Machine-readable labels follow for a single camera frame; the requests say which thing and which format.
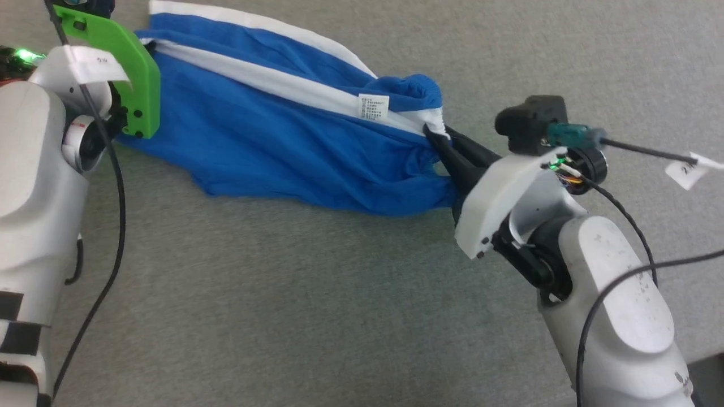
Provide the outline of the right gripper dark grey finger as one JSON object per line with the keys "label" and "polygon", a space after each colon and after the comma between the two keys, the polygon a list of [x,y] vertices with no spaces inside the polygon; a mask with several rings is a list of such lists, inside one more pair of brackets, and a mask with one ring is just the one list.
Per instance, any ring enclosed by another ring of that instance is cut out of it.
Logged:
{"label": "right gripper dark grey finger", "polygon": [[465,146],[442,145],[439,156],[461,196],[467,196],[487,170],[486,156]]}
{"label": "right gripper dark grey finger", "polygon": [[444,135],[432,131],[427,124],[423,128],[423,132],[444,165],[452,160],[453,163],[458,162],[458,164],[465,161],[471,167],[489,168],[494,162],[501,159],[501,155],[450,126],[445,126]]}

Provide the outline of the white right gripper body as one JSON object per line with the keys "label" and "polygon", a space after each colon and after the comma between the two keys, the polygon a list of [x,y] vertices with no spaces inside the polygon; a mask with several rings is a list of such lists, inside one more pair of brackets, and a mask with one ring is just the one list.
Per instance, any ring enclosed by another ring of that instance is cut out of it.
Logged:
{"label": "white right gripper body", "polygon": [[492,235],[536,178],[567,152],[557,147],[539,157],[510,154],[486,170],[463,201],[455,227],[456,242],[468,258],[489,249]]}

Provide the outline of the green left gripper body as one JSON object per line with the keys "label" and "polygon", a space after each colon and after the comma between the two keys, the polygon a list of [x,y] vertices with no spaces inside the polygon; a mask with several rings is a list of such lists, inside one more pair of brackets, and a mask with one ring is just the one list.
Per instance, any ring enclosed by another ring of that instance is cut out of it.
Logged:
{"label": "green left gripper body", "polygon": [[119,108],[126,114],[125,134],[149,139],[160,128],[160,69],[152,54],[133,31],[111,16],[88,15],[54,5],[62,30],[90,48],[112,53],[130,78],[114,81]]}

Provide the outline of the blue and white shorts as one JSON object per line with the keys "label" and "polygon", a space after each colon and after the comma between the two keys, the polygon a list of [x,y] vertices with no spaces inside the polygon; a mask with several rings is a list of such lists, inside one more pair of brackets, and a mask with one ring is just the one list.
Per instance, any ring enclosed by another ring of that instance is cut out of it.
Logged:
{"label": "blue and white shorts", "polygon": [[449,139],[426,75],[378,76],[336,41],[233,8],[149,0],[160,127],[125,146],[186,170],[211,196],[292,198],[403,217],[450,207],[424,131]]}

